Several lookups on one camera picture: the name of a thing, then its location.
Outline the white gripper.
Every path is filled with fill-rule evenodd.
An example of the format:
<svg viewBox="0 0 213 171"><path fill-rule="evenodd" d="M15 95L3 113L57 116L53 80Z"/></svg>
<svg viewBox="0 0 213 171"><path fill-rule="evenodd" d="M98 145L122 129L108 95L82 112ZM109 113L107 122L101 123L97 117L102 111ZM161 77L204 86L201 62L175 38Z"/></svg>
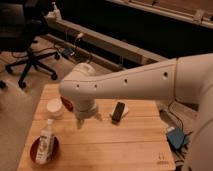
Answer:
<svg viewBox="0 0 213 171"><path fill-rule="evenodd" d="M77 129L82 129L84 119L95 117L96 120L102 121L101 114L98 113L98 105L94 99L73 102L73 112L77 118Z"/></svg>

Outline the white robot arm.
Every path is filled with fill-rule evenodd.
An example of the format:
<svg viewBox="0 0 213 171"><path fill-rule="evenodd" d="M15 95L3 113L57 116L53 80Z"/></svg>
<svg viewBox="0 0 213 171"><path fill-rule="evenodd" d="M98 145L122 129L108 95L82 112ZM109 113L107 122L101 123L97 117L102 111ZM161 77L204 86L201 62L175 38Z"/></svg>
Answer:
<svg viewBox="0 0 213 171"><path fill-rule="evenodd" d="M213 171L213 53L167 59L96 76L76 65L59 84L78 119L97 112L97 99L177 100L199 106L182 171Z"/></svg>

